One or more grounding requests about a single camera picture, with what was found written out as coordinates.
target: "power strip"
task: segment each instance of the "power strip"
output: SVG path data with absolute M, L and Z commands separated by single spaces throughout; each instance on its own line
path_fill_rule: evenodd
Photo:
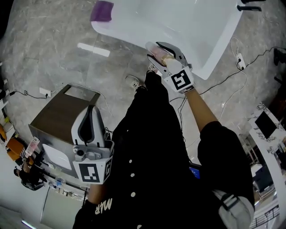
M 40 93 L 43 94 L 44 96 L 47 95 L 47 97 L 51 97 L 51 91 L 50 90 L 47 90 L 47 89 L 44 89 L 44 88 L 40 88 Z
M 243 57 L 242 57 L 241 53 L 236 54 L 236 62 L 237 62 L 237 67 L 240 70 L 243 70 L 243 69 L 246 68 L 246 65 L 245 65 L 245 62 L 243 60 Z

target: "shoe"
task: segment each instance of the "shoe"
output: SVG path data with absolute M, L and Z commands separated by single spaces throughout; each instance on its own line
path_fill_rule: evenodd
M 150 63 L 150 65 L 149 65 L 148 70 L 154 71 L 155 73 L 158 72 L 158 69 L 157 69 L 153 64 L 151 64 L 151 63 Z
M 279 63 L 279 51 L 277 48 L 274 48 L 274 64 L 278 66 Z
M 133 76 L 133 75 L 128 75 L 125 78 L 125 82 L 128 86 L 130 86 L 134 91 L 138 89 L 138 87 L 142 86 L 143 84 L 140 82 L 140 79 Z

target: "floor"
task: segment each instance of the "floor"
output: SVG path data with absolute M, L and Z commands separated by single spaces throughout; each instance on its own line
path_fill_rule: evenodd
M 149 62 L 146 51 L 132 44 L 106 37 L 95 32 L 89 16 L 95 0 L 15 0 L 5 37 L 0 43 L 0 59 L 4 62 L 3 75 L 9 89 L 41 96 L 39 87 L 58 90 L 62 85 L 77 83 L 98 90 L 105 95 L 97 106 L 105 125 L 110 129 L 118 125 L 132 102 L 134 91 L 125 85 L 127 74 L 144 79 Z M 246 63 L 272 46 L 286 47 L 286 10 L 280 0 L 269 0 L 262 6 L 263 13 L 244 12 L 234 36 Z M 91 47 L 87 51 L 78 46 Z M 236 50 L 236 40 L 232 42 Z M 96 48 L 110 51 L 109 57 L 95 52 Z M 226 127 L 236 133 L 244 131 L 246 118 L 260 101 L 269 103 L 279 84 L 274 76 L 284 66 L 273 64 L 273 52 L 266 53 L 244 72 L 203 95 L 214 114 Z M 203 92 L 236 72 L 235 59 L 230 45 L 225 50 L 208 80 L 195 78 L 196 87 Z M 170 99 L 179 94 L 169 90 Z M 50 99 L 33 99 L 19 93 L 13 95 L 6 106 L 17 131 L 26 141 L 32 136 L 28 124 Z M 177 109 L 182 100 L 171 104 Z M 188 154 L 197 160 L 199 132 L 189 105 L 182 111 L 183 133 Z

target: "white cable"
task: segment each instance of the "white cable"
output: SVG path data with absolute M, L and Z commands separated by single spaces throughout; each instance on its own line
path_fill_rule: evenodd
M 65 87 L 65 85 L 64 85 L 64 86 L 60 86 L 60 87 L 58 87 L 56 90 L 51 91 L 50 93 L 51 93 L 51 94 L 52 94 L 52 93 L 55 93 L 57 90 L 62 89 L 63 87 Z
M 70 84 L 70 85 L 76 85 L 76 86 L 79 86 L 79 87 L 85 88 L 85 89 L 87 89 L 87 90 L 91 90 L 91 91 L 93 91 L 93 92 L 96 92 L 96 93 L 99 93 L 100 95 L 102 95 L 102 96 L 103 96 L 103 98 L 105 99 L 106 107 L 107 107 L 107 109 L 108 109 L 109 113 L 111 114 L 111 116 L 113 117 L 113 114 L 111 113 L 111 111 L 110 111 L 110 109 L 109 109 L 109 106 L 108 106 L 107 100 L 106 100 L 105 96 L 104 96 L 102 93 L 100 93 L 99 91 L 95 91 L 95 90 L 92 90 L 92 89 L 90 89 L 90 88 L 84 87 L 84 86 L 79 85 L 79 84 Z
M 71 83 L 71 84 L 69 84 L 69 85 L 82 87 L 82 88 L 84 88 L 84 89 L 91 90 L 91 91 L 93 91 L 93 92 L 96 92 L 96 93 L 99 93 L 100 95 L 102 95 L 102 96 L 103 96 L 103 98 L 105 99 L 106 107 L 107 107 L 107 109 L 108 109 L 109 113 L 111 114 L 111 116 L 113 117 L 113 115 L 112 115 L 112 113 L 111 113 L 111 111 L 110 111 L 110 109 L 109 109 L 109 106 L 108 106 L 107 100 L 106 100 L 105 96 L 104 96 L 102 93 L 100 93 L 99 91 L 95 91 L 95 90 L 92 90 L 92 89 L 90 89 L 90 88 L 84 87 L 84 86 L 79 85 L 79 84 L 73 84 L 73 83 Z M 51 92 L 51 94 L 52 94 L 52 93 L 54 93 L 54 92 L 56 92 L 56 91 L 57 91 L 57 90 L 59 90 L 59 89 L 62 89 L 63 87 L 65 87 L 65 85 L 64 85 L 64 86 L 60 86 L 60 87 L 59 87 L 59 88 L 57 88 L 56 90 L 52 91 L 52 92 Z
M 232 38 L 231 38 L 231 41 L 232 41 L 232 39 L 236 39 L 236 41 L 237 41 L 236 54 L 238 54 L 238 49 L 239 49 L 238 44 L 239 44 L 239 40 L 238 40 L 236 37 L 232 37 Z M 236 59 L 236 56 L 235 56 L 234 51 L 233 51 L 233 49 L 232 49 L 232 45 L 231 45 L 231 51 L 232 51 L 232 54 L 234 55 L 234 58 Z
M 239 47 L 238 47 L 238 45 L 239 45 L 239 40 L 238 40 L 236 37 L 232 37 L 232 38 L 231 38 L 231 40 L 232 40 L 233 38 L 237 40 L 237 49 L 236 49 L 236 54 L 238 54 L 238 49 L 239 49 Z M 234 54 L 234 52 L 233 52 L 232 46 L 231 46 L 231 51 L 232 51 L 233 56 L 234 56 L 234 58 L 235 58 L 235 60 L 236 60 L 236 56 L 235 56 L 235 54 Z M 223 115 L 224 108 L 226 107 L 226 105 L 227 105 L 228 101 L 230 101 L 230 99 L 232 98 L 232 96 L 233 96 L 235 93 L 237 93 L 237 92 L 239 92 L 239 91 L 242 91 L 242 90 L 244 89 L 244 87 L 246 86 L 246 84 L 247 84 L 247 75 L 246 75 L 243 71 L 241 71 L 241 73 L 243 73 L 243 74 L 245 75 L 245 84 L 243 85 L 243 87 L 242 87 L 242 88 L 240 88 L 240 89 L 238 89 L 237 91 L 235 91 L 235 92 L 234 92 L 234 93 L 229 97 L 229 99 L 228 99 L 228 100 L 226 100 L 226 102 L 223 104 L 223 110 L 222 110 L 222 113 L 220 114 L 219 120 L 221 119 L 221 117 L 222 117 L 222 115 Z
M 243 74 L 245 75 L 245 84 L 243 85 L 242 88 L 240 88 L 240 89 L 238 89 L 237 91 L 235 91 L 235 92 L 229 97 L 229 99 L 224 103 L 224 105 L 223 105 L 223 110 L 222 110 L 222 113 L 220 114 L 219 120 L 221 119 L 221 117 L 222 117 L 222 115 L 223 115 L 224 108 L 226 107 L 227 102 L 230 101 L 230 99 L 232 98 L 232 96 L 233 96 L 235 93 L 237 93 L 237 92 L 239 92 L 239 91 L 242 91 L 242 90 L 245 88 L 246 84 L 247 84 L 247 75 L 246 75 L 243 71 L 241 71 L 241 73 L 243 73 Z
M 189 145 L 188 147 L 191 147 L 193 144 L 195 144 L 198 140 L 200 139 L 200 137 L 197 138 L 197 140 L 195 140 L 191 145 Z

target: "purple sponge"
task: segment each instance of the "purple sponge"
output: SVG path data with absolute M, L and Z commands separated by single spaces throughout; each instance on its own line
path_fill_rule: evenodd
M 90 21 L 111 21 L 111 11 L 114 3 L 107 1 L 97 1 L 90 15 Z

